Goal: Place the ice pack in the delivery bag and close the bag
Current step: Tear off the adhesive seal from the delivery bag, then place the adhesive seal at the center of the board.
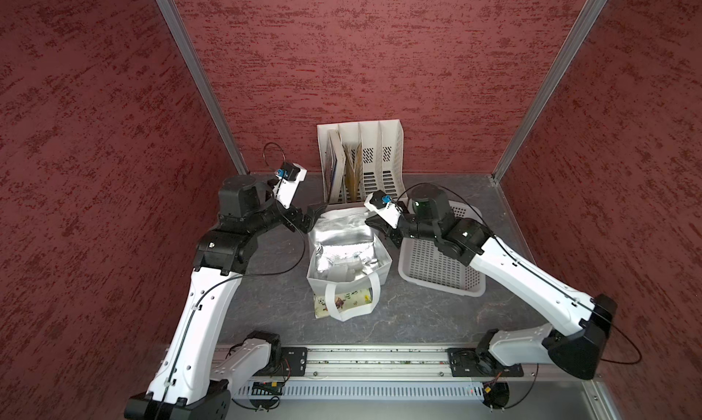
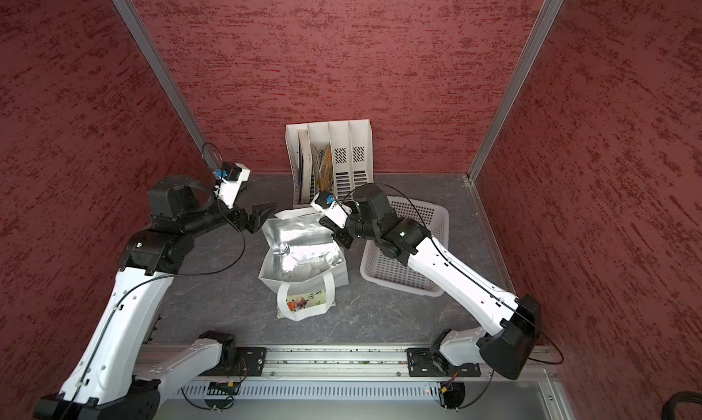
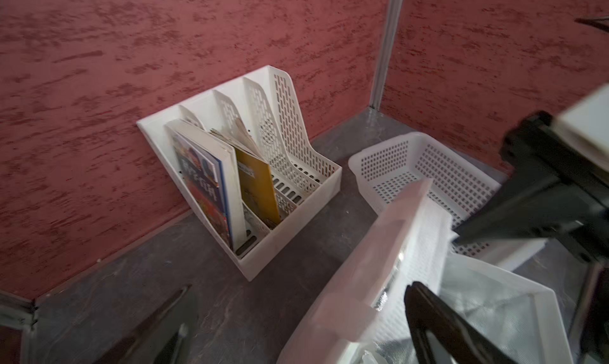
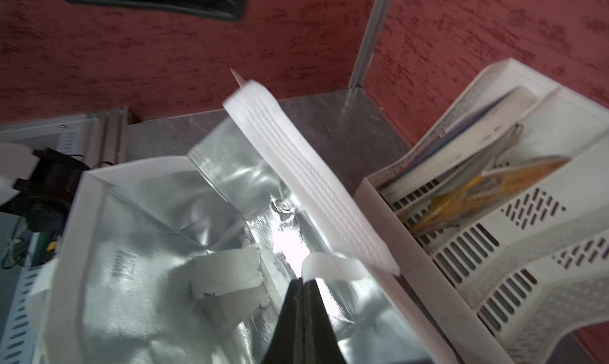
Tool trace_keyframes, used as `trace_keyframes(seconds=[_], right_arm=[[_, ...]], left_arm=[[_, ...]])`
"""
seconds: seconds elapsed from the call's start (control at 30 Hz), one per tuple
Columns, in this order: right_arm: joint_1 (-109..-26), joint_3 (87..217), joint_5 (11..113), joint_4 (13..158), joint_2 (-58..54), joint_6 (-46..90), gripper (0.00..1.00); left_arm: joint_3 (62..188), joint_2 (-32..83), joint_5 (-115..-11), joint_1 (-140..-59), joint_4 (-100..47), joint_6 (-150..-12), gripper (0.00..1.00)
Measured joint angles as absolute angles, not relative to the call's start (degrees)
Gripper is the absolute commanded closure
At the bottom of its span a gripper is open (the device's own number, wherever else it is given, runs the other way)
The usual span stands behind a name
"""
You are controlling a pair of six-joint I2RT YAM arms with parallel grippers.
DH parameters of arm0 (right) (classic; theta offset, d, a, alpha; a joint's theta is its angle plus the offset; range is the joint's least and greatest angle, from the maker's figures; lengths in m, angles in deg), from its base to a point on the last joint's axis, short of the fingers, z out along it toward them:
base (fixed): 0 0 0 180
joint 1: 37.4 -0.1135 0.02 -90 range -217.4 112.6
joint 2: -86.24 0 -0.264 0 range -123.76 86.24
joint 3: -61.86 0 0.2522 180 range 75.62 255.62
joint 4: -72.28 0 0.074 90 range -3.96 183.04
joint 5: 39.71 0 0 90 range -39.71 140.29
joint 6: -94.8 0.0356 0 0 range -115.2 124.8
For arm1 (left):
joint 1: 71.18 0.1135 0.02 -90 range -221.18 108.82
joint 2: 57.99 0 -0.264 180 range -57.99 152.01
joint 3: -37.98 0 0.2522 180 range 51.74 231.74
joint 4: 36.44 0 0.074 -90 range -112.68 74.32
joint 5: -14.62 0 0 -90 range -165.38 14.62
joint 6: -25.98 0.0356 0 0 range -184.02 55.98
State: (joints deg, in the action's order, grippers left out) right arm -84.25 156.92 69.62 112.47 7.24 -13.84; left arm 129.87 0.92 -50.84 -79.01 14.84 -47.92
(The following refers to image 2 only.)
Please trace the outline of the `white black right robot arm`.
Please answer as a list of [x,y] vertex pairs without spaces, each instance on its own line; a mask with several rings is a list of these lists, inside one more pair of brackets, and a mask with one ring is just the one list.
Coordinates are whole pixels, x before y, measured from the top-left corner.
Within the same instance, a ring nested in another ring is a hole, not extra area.
[[322,191],[312,207],[333,239],[349,247],[372,242],[386,257],[423,275],[461,304],[479,323],[476,330],[446,330],[429,349],[440,375],[482,361],[508,380],[519,378],[541,332],[541,304],[499,288],[454,256],[416,217],[396,213],[375,183],[351,192],[343,202]]

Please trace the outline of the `white insulated delivery bag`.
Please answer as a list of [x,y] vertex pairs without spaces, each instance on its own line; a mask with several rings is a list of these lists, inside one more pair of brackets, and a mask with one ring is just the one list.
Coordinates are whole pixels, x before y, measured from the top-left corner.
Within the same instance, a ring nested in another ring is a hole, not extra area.
[[324,315],[349,284],[344,252],[321,218],[313,208],[280,211],[261,228],[269,250],[258,278],[275,295],[278,319]]

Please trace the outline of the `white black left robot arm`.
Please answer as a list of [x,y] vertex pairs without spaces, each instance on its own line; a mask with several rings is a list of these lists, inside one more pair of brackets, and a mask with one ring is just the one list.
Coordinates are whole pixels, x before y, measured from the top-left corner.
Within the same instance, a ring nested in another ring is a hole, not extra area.
[[214,330],[147,372],[135,369],[168,288],[197,237],[223,225],[256,233],[276,203],[237,205],[248,169],[226,166],[208,189],[185,175],[159,180],[149,191],[151,224],[129,240],[114,287],[80,361],[56,394],[42,397],[36,419],[151,419],[172,394],[204,372],[246,369],[234,336]]

